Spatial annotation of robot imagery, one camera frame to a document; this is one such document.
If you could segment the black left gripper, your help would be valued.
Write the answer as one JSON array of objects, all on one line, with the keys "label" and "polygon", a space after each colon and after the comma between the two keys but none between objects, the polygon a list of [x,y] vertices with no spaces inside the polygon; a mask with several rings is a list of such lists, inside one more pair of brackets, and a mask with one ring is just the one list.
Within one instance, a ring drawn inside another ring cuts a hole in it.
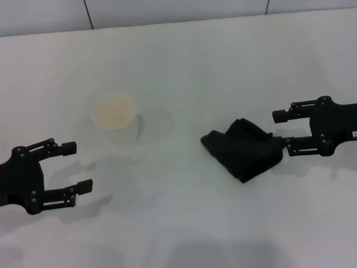
[{"label": "black left gripper", "polygon": [[39,161],[76,152],[76,142],[58,145],[53,138],[26,147],[15,147],[11,157],[1,164],[1,206],[19,205],[30,215],[39,214],[43,205],[44,210],[74,207],[77,195],[93,190],[93,180],[44,191],[44,174]]}]

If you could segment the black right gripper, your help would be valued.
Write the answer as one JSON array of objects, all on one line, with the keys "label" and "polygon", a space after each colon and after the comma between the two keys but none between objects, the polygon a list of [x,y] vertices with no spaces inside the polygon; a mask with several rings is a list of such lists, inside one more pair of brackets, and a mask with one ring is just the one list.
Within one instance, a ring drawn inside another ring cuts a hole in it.
[{"label": "black right gripper", "polygon": [[281,155],[284,148],[290,156],[331,156],[344,142],[355,141],[356,104],[337,104],[331,97],[293,102],[288,110],[272,112],[275,123],[308,118],[312,136],[274,137],[274,154]]}]

